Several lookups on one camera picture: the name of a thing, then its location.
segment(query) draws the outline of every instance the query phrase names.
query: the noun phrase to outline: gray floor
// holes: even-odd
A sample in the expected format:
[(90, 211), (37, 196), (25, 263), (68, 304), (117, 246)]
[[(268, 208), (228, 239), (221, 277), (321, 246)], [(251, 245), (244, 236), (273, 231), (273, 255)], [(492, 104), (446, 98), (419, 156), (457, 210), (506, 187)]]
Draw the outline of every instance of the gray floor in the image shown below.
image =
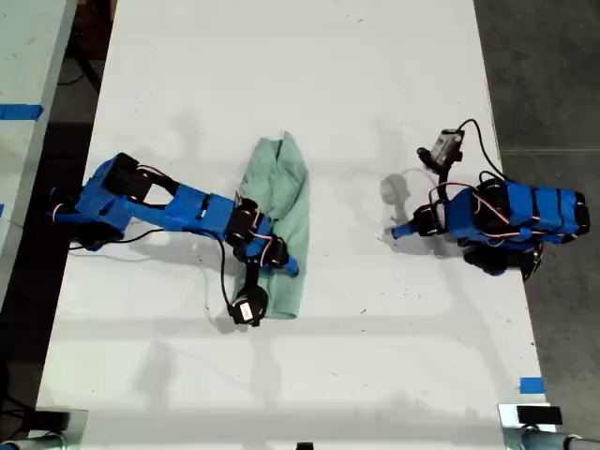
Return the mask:
[[(600, 0), (475, 0), (494, 119), (506, 172), (573, 188), (600, 218)], [(64, 79), (77, 75), (66, 62)], [(90, 121), (86, 81), (60, 87), (58, 121)], [(565, 429), (600, 437), (600, 232), (547, 246), (526, 284), (551, 402)]]

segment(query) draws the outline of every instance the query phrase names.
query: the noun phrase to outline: blue painter's tape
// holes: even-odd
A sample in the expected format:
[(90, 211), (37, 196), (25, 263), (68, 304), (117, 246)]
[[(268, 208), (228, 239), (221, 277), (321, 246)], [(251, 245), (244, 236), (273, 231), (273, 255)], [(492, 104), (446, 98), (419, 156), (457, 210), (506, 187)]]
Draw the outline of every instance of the blue painter's tape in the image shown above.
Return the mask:
[(522, 377), (520, 384), (521, 394), (544, 394), (546, 387), (541, 377)]
[(38, 120), (43, 112), (41, 105), (0, 105), (0, 120)]

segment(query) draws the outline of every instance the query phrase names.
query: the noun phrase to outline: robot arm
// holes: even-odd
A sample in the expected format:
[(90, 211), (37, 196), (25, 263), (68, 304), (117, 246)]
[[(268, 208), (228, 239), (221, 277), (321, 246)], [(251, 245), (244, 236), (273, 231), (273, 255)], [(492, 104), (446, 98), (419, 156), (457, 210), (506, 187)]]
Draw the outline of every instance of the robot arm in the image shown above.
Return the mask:
[[(153, 185), (167, 190), (171, 201), (146, 202)], [(121, 241), (133, 218), (165, 231), (195, 233), (232, 246), (235, 258), (247, 266), (246, 286), (234, 303), (223, 289), (236, 323), (256, 326), (264, 316), (267, 299), (258, 286), (259, 270), (283, 269), (292, 277), (299, 272), (286, 243), (273, 233), (273, 220), (254, 201), (201, 192), (124, 153), (102, 163), (78, 197), (58, 192), (51, 197), (52, 220), (67, 230), (72, 241), (91, 251)]]
[[(447, 181), (452, 164), (462, 160), (462, 128), (469, 122), (475, 125), (484, 156), (498, 174), (483, 171), (476, 187)], [(431, 151), (419, 148), (417, 154), (440, 180), (429, 192), (429, 202), (414, 211), (413, 219), (392, 230), (395, 239), (413, 233), (421, 236), (449, 233), (460, 246), (469, 247), (464, 255), (467, 263), (491, 275), (499, 275), (507, 267), (518, 267), (526, 279), (538, 267), (545, 242), (565, 244), (590, 229), (583, 194), (568, 189), (530, 187), (507, 178), (489, 160), (474, 119), (457, 129), (443, 130)], [(491, 178), (483, 181), (483, 173)], [(448, 185), (464, 189), (450, 200), (446, 195)], [(438, 200), (434, 202), (431, 194), (435, 190)]]

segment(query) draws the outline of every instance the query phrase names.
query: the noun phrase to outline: table surface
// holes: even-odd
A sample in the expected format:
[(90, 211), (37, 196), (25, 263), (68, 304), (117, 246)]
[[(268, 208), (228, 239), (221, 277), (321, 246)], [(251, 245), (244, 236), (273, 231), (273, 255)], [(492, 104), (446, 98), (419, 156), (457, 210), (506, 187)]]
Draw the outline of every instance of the table surface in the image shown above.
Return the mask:
[[(89, 410), (84, 448), (503, 448), (497, 404), (544, 400), (518, 392), (540, 373), (520, 274), (380, 239), (433, 186), (416, 148), (467, 117), (497, 161), (471, 0), (120, 2), (87, 174), (125, 151), (232, 196), (289, 130), (311, 176), (301, 315), (233, 330), (198, 236), (72, 252), (38, 406)], [(463, 149), (451, 178), (475, 183), (471, 129)]]
[(0, 308), (21, 242), (76, 0), (0, 2), (0, 103), (41, 104), (34, 121), (0, 120)]

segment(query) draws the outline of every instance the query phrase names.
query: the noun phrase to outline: green cloth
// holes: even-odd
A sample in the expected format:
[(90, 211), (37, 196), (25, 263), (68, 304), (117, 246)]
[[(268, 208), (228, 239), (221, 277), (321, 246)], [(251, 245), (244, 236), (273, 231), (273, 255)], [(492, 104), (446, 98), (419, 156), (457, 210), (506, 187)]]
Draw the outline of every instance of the green cloth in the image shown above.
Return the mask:
[(247, 165), (240, 192), (275, 220), (273, 232), (287, 243), (290, 256), (300, 267), (297, 277), (282, 270), (261, 273), (259, 285), (269, 295), (266, 317), (272, 319), (298, 317), (307, 275), (308, 191), (308, 169), (292, 135), (285, 132), (281, 141), (261, 139)]

